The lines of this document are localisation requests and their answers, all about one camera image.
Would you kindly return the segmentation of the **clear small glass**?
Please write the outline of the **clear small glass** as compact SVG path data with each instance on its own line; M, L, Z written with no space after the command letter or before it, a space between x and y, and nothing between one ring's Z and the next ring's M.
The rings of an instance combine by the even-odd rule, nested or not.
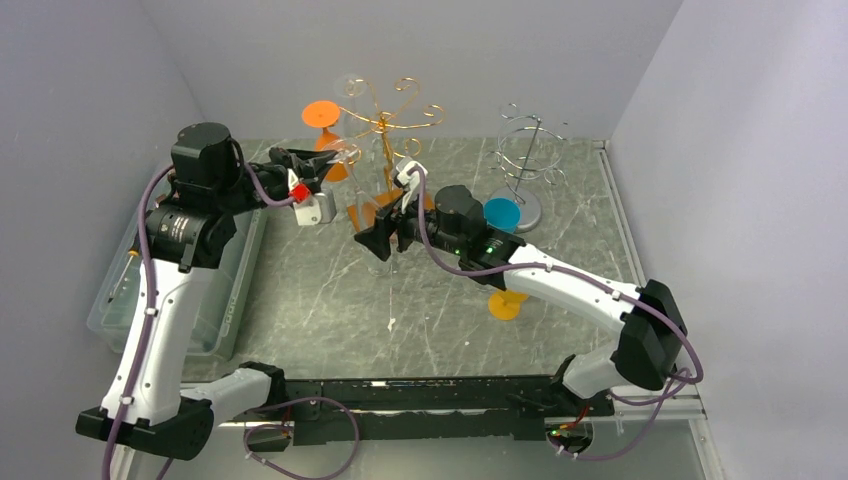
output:
M369 274L375 277L382 277L391 274L394 271L394 261L389 258L381 260L377 255L369 249L363 247L363 261Z

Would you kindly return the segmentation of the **clear pink tinted glass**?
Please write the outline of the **clear pink tinted glass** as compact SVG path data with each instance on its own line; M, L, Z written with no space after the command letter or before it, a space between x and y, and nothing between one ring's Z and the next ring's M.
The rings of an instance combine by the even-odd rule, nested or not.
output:
M342 188L344 205L352 208L350 218L357 220L358 229L370 226L379 209L377 195L380 193L370 141L342 137L330 141L322 150L336 152L325 183Z

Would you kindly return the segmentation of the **orange plastic goblet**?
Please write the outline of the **orange plastic goblet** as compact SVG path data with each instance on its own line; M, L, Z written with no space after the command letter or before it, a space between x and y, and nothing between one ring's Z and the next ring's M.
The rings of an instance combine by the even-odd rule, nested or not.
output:
M350 152L346 142L331 131L341 119L341 108L329 100L318 100L308 104L301 113L302 121L309 127L320 129L314 149L318 151L335 150L342 155Z

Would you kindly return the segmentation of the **yellow plastic goblet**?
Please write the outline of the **yellow plastic goblet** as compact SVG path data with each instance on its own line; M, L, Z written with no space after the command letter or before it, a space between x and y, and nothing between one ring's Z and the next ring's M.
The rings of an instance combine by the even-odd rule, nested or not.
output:
M518 316L528 298L527 294L511 290L496 291L488 299L488 310L496 319L511 321Z

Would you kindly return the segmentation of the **clear wine glass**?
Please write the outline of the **clear wine glass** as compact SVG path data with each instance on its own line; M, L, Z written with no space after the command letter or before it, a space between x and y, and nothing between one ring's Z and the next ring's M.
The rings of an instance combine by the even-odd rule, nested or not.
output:
M347 138L362 138L372 129L375 107L367 82L359 75L348 73L333 84L337 105L342 113L340 131Z

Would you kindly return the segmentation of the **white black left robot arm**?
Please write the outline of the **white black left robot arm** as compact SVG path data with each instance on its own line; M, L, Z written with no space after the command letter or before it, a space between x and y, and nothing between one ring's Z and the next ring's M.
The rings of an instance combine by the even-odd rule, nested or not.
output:
M246 362L199 388L181 385L199 305L210 290L238 215L267 207L305 209L305 223L331 218L322 183L334 149L276 148L266 163L248 161L229 129L202 122L183 128L171 163L155 175L170 189L156 205L146 188L132 246L140 287L126 349L98 406L82 411L77 434L167 459L195 458L212 430L252 410L279 417L288 394L282 369Z

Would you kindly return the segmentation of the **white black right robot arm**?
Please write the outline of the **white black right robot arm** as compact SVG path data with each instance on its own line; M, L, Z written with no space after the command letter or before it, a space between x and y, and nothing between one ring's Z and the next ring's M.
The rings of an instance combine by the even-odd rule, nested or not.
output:
M578 413L591 397L614 387L659 391L669 380L687 378L677 368L687 331L665 284L617 282L559 261L490 226L483 205L462 185L439 190L432 210L396 200L354 239L382 261L414 242L454 254L455 275L544 300L607 330L614 341L567 358L556 373L551 401L564 415Z

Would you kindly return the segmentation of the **blue plastic goblet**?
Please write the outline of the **blue plastic goblet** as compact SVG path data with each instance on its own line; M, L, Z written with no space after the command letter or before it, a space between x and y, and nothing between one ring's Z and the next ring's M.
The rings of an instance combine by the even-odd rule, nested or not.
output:
M515 233L521 220L520 207L508 198L491 198L483 204L487 224L495 229Z

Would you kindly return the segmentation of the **black yellow screwdriver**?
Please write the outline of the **black yellow screwdriver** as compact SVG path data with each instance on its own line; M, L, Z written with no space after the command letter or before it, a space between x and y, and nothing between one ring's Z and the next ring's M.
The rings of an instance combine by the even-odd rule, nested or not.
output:
M124 263L124 266L119 274L117 281L115 282L107 296L108 303L112 303L124 290L128 271L130 270L130 267L138 256L139 252L137 250L130 249L127 252L127 258Z

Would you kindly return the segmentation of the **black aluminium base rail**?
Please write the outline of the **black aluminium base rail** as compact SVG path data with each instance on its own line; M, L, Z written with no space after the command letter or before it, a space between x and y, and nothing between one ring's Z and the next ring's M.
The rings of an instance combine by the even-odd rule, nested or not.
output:
M548 440L569 453L589 448L595 419L645 413L657 418L682 387L656 398L602 392L569 400L552 379L539 375L275 382L270 403L226 413L244 428L248 451L362 440L510 437Z

